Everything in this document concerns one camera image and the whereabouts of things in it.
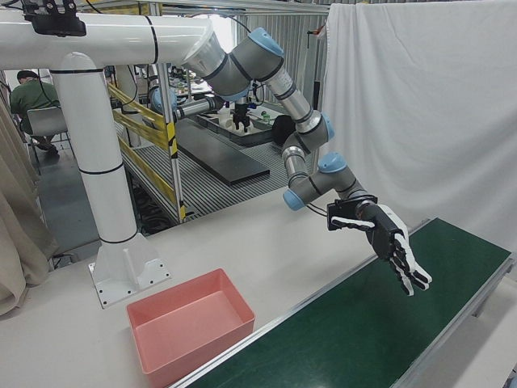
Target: chair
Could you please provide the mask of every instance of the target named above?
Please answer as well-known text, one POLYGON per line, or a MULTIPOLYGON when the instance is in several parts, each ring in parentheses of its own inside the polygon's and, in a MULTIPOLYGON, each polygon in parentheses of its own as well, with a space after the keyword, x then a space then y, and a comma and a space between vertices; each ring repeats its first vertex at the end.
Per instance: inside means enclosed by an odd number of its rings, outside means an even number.
MULTIPOLYGON (((33 136, 53 136, 57 134, 65 134, 66 140, 72 150, 72 155, 75 158, 74 148, 70 143, 68 136, 68 128, 66 127, 65 117, 63 111, 58 107, 42 108, 42 109, 30 109, 27 111, 27 117, 32 127, 33 136)), ((34 150, 34 156, 36 157, 36 163, 38 170, 40 169, 40 160, 36 153, 34 141, 31 137, 31 145, 34 150)))

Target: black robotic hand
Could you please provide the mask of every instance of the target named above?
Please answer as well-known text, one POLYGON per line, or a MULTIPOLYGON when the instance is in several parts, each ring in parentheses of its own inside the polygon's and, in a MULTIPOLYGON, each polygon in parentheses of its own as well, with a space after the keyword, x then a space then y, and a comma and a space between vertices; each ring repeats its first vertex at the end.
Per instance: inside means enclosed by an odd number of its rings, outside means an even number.
POLYGON ((360 220, 356 219, 358 203, 354 200, 330 204, 327 208, 329 230, 346 227, 366 232, 373 250, 379 259, 389 262, 407 295, 414 295, 412 284, 420 289, 428 289, 432 277, 416 262, 404 222, 388 206, 377 205, 373 201, 361 209, 360 220))

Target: dark cap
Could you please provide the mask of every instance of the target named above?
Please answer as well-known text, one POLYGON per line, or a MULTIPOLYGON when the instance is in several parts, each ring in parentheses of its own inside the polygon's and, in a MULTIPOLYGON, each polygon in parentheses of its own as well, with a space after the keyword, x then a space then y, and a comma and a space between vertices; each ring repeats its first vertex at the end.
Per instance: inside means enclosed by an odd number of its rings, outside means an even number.
POLYGON ((31 70, 20 70, 18 72, 18 74, 16 74, 16 78, 18 80, 20 80, 22 78, 39 78, 39 77, 38 77, 38 74, 34 73, 31 70))

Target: blue joint cap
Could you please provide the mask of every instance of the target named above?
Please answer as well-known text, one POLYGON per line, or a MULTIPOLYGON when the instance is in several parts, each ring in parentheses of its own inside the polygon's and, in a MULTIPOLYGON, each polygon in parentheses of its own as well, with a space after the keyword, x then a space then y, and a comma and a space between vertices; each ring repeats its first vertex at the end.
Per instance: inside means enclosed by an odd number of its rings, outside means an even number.
POLYGON ((283 49, 262 27, 255 28, 248 36, 263 49, 275 54, 277 57, 284 57, 283 49))
POLYGON ((305 206, 304 201, 290 188, 284 193, 284 201, 291 210, 300 210, 305 206))
POLYGON ((337 152, 329 152, 317 163, 318 170, 323 174, 332 174, 347 168, 347 161, 337 152))
POLYGON ((327 132, 327 136, 329 138, 328 140, 330 140, 336 134, 336 132, 334 131, 334 126, 332 125, 332 122, 330 121, 329 117, 325 113, 322 113, 322 117, 326 124, 326 132, 327 132))
POLYGON ((238 92, 236 95, 219 95, 224 101, 237 101, 242 97, 246 97, 248 92, 250 91, 250 87, 248 86, 245 90, 238 92))
MULTIPOLYGON (((176 97, 176 93, 174 89, 169 89, 170 96, 170 105, 175 110, 178 107, 178 98, 176 97)), ((160 88, 157 87, 154 89, 153 94, 151 95, 151 109, 155 112, 163 114, 163 106, 162 106, 162 95, 160 94, 160 88)))

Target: pink plastic bin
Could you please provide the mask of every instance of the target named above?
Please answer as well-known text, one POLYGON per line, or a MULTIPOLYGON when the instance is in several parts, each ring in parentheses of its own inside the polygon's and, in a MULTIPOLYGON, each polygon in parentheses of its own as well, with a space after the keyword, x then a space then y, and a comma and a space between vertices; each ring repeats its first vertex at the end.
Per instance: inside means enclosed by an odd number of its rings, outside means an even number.
POLYGON ((142 371, 161 388, 253 331, 255 316, 222 269, 128 305, 142 371))

